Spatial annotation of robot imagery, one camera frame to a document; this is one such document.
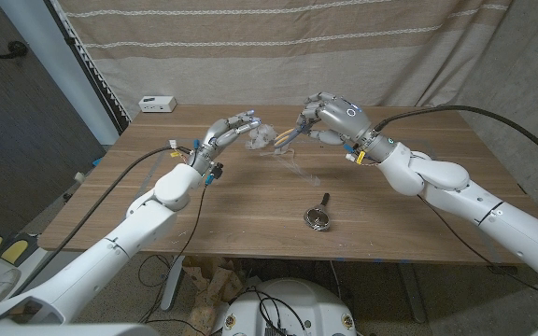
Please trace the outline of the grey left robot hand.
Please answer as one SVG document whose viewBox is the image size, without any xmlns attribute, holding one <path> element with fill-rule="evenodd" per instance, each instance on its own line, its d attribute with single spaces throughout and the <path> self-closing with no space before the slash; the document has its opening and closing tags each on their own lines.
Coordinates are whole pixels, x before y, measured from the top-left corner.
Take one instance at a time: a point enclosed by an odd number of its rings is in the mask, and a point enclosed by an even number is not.
<svg viewBox="0 0 538 336">
<path fill-rule="evenodd" d="M 198 148 L 188 158 L 188 165 L 203 175 L 227 146 L 242 133 L 258 128 L 261 124 L 261 119 L 254 116 L 253 110 L 217 120 L 209 127 Z"/>
</svg>

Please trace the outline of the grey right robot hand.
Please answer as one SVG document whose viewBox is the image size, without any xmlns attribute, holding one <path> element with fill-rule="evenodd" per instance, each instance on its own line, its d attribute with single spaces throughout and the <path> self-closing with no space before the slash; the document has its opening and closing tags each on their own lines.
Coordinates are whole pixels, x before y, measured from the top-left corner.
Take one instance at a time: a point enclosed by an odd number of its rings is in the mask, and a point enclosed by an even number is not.
<svg viewBox="0 0 538 336">
<path fill-rule="evenodd" d="M 294 130 L 329 145 L 357 145 L 358 151 L 377 162 L 384 161 L 396 148 L 393 140 L 373 130 L 372 122 L 360 107 L 328 92 L 314 94 L 304 101 Z"/>
</svg>

